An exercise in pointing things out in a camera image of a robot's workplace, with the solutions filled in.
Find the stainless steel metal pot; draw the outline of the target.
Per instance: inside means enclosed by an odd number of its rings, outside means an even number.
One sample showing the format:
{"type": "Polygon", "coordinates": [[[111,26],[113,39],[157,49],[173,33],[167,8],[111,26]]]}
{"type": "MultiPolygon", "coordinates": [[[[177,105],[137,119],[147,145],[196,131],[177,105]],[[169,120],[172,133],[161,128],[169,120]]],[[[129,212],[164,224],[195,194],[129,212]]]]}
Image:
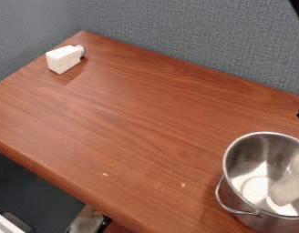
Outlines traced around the stainless steel metal pot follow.
{"type": "Polygon", "coordinates": [[[299,233],[299,199],[280,207],[268,196],[296,155],[299,139],[276,132],[243,135],[224,151],[216,202],[256,233],[299,233]]]}

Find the white plush mushroom toy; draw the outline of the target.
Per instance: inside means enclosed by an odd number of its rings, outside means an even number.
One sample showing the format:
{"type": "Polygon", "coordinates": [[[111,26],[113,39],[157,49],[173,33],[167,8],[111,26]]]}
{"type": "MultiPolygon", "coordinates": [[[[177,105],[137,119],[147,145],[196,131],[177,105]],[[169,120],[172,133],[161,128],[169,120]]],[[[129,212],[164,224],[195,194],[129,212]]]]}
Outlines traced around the white plush mushroom toy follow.
{"type": "Polygon", "coordinates": [[[292,203],[299,198],[299,154],[290,164],[291,173],[270,189],[270,198],[278,206],[292,203]]]}

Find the white plastic bottle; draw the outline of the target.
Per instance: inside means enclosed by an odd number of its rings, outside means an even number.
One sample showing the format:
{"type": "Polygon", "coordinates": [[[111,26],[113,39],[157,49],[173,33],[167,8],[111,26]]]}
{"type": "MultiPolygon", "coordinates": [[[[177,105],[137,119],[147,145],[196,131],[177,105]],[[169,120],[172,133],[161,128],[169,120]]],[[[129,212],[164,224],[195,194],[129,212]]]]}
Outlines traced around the white plastic bottle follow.
{"type": "Polygon", "coordinates": [[[48,69],[58,75],[80,63],[85,55],[85,48],[81,45],[64,46],[46,52],[48,69]]]}

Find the white object at corner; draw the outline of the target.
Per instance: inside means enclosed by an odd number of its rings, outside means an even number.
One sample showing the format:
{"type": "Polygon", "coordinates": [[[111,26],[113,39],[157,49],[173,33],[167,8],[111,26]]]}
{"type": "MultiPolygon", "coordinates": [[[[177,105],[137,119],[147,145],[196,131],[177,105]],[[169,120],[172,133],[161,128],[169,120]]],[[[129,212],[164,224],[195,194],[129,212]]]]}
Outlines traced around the white object at corner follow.
{"type": "Polygon", "coordinates": [[[0,233],[25,233],[25,232],[0,215],[0,233]]]}

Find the table leg bracket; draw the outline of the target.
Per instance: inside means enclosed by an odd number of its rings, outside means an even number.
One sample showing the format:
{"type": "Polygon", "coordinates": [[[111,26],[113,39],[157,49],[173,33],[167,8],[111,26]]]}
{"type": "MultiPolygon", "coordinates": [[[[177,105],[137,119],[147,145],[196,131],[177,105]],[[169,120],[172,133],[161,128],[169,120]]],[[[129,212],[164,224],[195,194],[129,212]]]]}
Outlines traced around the table leg bracket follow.
{"type": "Polygon", "coordinates": [[[68,233],[103,233],[111,222],[112,219],[100,210],[85,205],[74,218],[68,233]]]}

